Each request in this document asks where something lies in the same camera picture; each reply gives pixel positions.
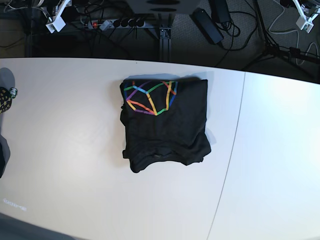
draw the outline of black device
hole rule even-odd
[[[211,7],[211,18],[216,23],[229,23],[231,17],[226,0],[209,0]]]
[[[210,44],[217,44],[224,39],[217,24],[212,21],[204,9],[197,8],[191,18]]]

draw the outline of tripod leg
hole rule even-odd
[[[259,6],[259,3],[258,3],[258,0],[254,0],[253,1],[254,5],[255,5],[255,8],[256,8],[256,11],[258,13],[258,16],[259,16],[259,19],[260,19],[260,24],[261,24],[261,27],[262,27],[262,32],[263,32],[263,35],[264,35],[264,40],[269,43],[269,38],[267,36],[268,32],[266,30],[266,26],[265,26],[265,23],[264,23],[264,19],[262,18],[262,13],[261,13],[261,10],[260,10],[260,6]]]
[[[255,59],[253,59],[251,62],[249,62],[247,65],[245,65],[245,67],[243,67],[241,69],[241,71],[245,71],[246,69],[248,69],[249,67],[251,67],[253,64],[256,64],[257,61],[259,61],[260,59],[262,59],[265,55],[262,53],[259,56],[257,56]]]

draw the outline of white cable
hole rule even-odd
[[[274,1],[276,4],[278,4],[281,8],[282,8],[282,12],[279,14],[279,16],[277,16],[273,22],[271,23],[270,27],[268,28],[268,32],[271,33],[271,34],[278,34],[278,35],[281,35],[281,34],[291,34],[291,33],[294,33],[296,32],[296,45],[295,45],[295,48],[297,49],[298,46],[299,46],[299,31],[296,30],[296,29],[292,29],[292,30],[285,30],[285,31],[271,31],[271,28],[274,26],[274,24],[276,23],[276,21],[285,13],[285,8],[279,3],[277,2],[276,0],[272,0]],[[318,45],[315,43],[315,42],[311,42],[308,49],[306,50],[306,53],[305,55],[307,55],[312,47],[312,45],[315,46],[315,49],[316,49],[316,55],[319,56],[319,50],[318,50]],[[305,63],[305,60],[303,60],[302,62],[298,63],[298,59],[296,58],[295,59],[295,64],[297,64],[298,66],[301,66],[302,64]]]
[[[82,16],[80,16],[80,23],[82,23],[83,25],[85,25],[85,23],[82,21]]]
[[[12,2],[12,0],[5,6],[5,8],[3,10],[4,13],[12,12],[12,11],[20,10],[20,9],[29,8],[28,6],[22,6],[22,7],[14,8],[14,7],[10,6],[11,2]],[[42,11],[46,18],[48,18],[50,16],[49,13],[46,10],[42,9],[41,7],[33,6],[31,8],[32,9],[38,9],[38,10]]]

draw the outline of white clamp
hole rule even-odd
[[[304,13],[304,6],[300,6],[298,0],[293,0],[296,9],[299,12],[299,19],[296,21],[296,25],[300,30],[305,30],[307,33],[310,33],[311,29],[314,27],[313,20],[320,14],[319,6],[316,6],[314,13],[311,16],[306,16]]]
[[[66,25],[65,21],[61,17],[61,14],[70,1],[71,0],[63,0],[58,8],[56,15],[53,17],[53,20],[51,20],[50,18],[48,19],[46,27],[49,29],[50,33],[53,33],[54,31],[60,32],[61,29],[63,29]]]

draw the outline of white table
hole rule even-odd
[[[0,212],[88,240],[206,239],[239,116],[244,72],[101,59],[0,59],[18,97],[3,116],[11,157],[0,179]],[[120,83],[172,74],[208,79],[212,152],[188,167],[159,162],[138,174],[122,158]]]
[[[11,156],[0,199],[27,209],[1,201],[0,213],[89,240],[320,236],[320,86],[107,59],[0,59],[0,68],[19,90],[3,115]],[[212,152],[202,163],[160,162],[135,174],[122,159],[119,85],[154,74],[208,79]]]

